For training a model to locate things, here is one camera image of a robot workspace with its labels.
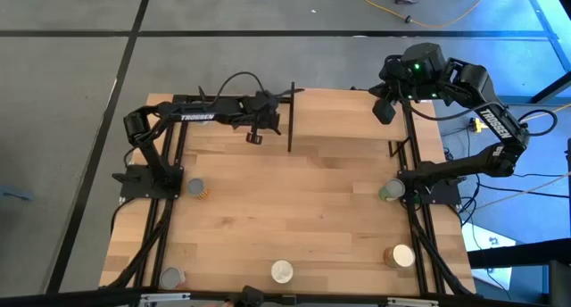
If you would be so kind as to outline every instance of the wooden tabletop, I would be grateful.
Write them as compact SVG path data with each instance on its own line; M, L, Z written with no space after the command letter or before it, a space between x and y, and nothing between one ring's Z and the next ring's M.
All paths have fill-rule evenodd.
M263 131L262 145L244 141L246 128L190 124L182 160L185 187L175 202L163 263L163 268L186 273L180 289L239 292L249 285L268 293L417 295L414 266L396 270L383 263L386 247L410 244L405 210L377 195L399 169L387 140L402 141L406 130L400 107L395 107L393 123L379 123L371 112L375 99L364 91L332 89L296 95L291 153L286 104L279 107L284 134ZM172 95L152 94L147 103L171 100ZM416 107L434 115L431 103ZM421 159L443 162L436 122L414 121ZM173 141L178 140L178 125ZM134 161L145 162L140 153ZM206 200L187 194L191 178L205 181L210 190ZM118 277L139 249L148 208L149 200L141 199L117 215L101 285ZM474 291L457 216L445 206L432 205L431 210L439 252ZM426 253L424 257L434 291L430 260ZM274 282L269 272L281 259L294 266L286 285ZM152 263L153 253L146 284Z

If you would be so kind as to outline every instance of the black floor strip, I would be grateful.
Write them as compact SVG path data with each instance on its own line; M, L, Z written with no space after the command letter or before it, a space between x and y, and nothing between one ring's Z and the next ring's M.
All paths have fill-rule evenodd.
M0 30L0 37L129 37L131 30L105 30L105 29L63 29L63 30L32 30L32 29L5 29Z
M141 23L145 17L146 7L148 4L149 0L141 0L135 22L133 23L133 33L136 33L141 29ZM67 269L71 251L73 250L73 245L79 232L79 226L87 206L87 199L89 198L89 193L91 192L91 187L93 186L97 166L101 160L103 147L105 146L105 140L107 139L107 134L109 133L109 128L111 127L113 114L115 113L117 102L119 101L120 92L123 87L123 82L125 81L125 76L127 75L128 65L131 61L131 56L133 55L136 41L136 36L129 37L127 46L125 47L125 51L123 53L123 57L121 58L119 70L117 71L117 77L115 79L115 84L113 85L111 94L109 96L109 102L107 103L107 107L103 113L103 118L99 129L97 130L91 152L89 153L87 164L83 171L76 197L73 200L73 210L65 229L65 236L63 237L62 244L55 260L52 275L49 279L49 283L47 284L47 293L51 294L59 292L62 285L65 270Z
M142 30L139 37L548 37L539 30Z
M0 37L131 37L133 30L5 29ZM137 37L543 37L541 30L137 30Z

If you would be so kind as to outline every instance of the paper cup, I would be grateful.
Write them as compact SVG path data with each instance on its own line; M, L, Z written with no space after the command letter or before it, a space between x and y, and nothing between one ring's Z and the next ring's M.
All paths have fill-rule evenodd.
M286 284L294 276L294 267L288 261L276 261L271 266L271 277L278 284Z
M409 246L396 245L385 249L383 260L391 268L406 268L414 263L415 256Z

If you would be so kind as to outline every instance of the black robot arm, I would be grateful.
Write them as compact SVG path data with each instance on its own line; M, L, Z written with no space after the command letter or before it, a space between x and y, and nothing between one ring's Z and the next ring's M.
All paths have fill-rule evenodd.
M440 99L446 105L456 102L468 108L466 113L476 112L500 140L474 156L438 164L421 162L415 170L401 171L398 178L408 191L430 194L443 179L477 173L507 177L514 172L517 159L527 147L529 132L526 124L519 123L498 100L485 67L453 58L445 62L440 46L424 43L408 48L403 55L388 56L379 77L384 83L372 87L369 93L379 97L373 113L383 124L393 119L396 102L429 120L453 118L431 118L410 104Z
M173 122L213 120L233 128L250 126L252 129L246 141L261 144L258 129L278 130L278 99L283 94L272 95L258 91L255 96L224 96L214 102L200 98L185 103L164 102L155 106L143 106L123 118L129 143L141 150L147 165L129 165L127 172L115 173L113 177L122 183L121 196L146 198L176 198L180 193L182 167L170 166L167 159L159 155L154 140ZM148 115L159 119L151 127Z

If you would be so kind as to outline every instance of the concrete floor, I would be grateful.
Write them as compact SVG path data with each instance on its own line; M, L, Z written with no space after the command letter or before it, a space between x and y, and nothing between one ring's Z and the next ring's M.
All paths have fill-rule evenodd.
M139 1L0 0L0 29L130 29ZM395 7L392 0L374 1L438 23L459 15L475 0L422 0L407 7ZM454 5L436 13L434 3ZM143 29L418 28L361 0L151 0ZM447 30L453 29L542 28L527 0L484 0ZM276 92L288 88L292 80L300 87L367 88L378 83L386 55L425 41L440 44L446 57L486 66L498 94L534 95L564 74L550 43L539 38L138 39L62 290L97 286L120 190L111 174L122 171L121 158L128 149L120 120L144 104L147 94L195 94L198 85L212 94L236 71L255 72ZM29 203L0 199L0 296L43 290L125 44L125 38L0 38L4 106L0 184L13 184L36 196ZM239 79L228 87L228 94L253 89L250 80ZM514 108L515 113L524 111ZM439 114L446 112L455 108L438 108ZM568 113L561 113L560 122L568 122ZM466 120L445 122L441 131L464 125ZM532 128L547 125L542 122L535 121ZM559 125L551 135L532 139L517 172L567 171L561 152L569 136L569 128ZM446 137L444 142L457 157L465 156L465 135ZM490 134L473 137L472 152L491 142ZM531 180L483 178L483 183L521 188L537 181ZM473 182L464 182L462 193L471 193L471 187ZM556 185L544 192L567 191ZM484 190L479 198L479 203L492 200ZM568 204L560 199L520 197L479 212L475 222L533 242L569 236L566 212Z

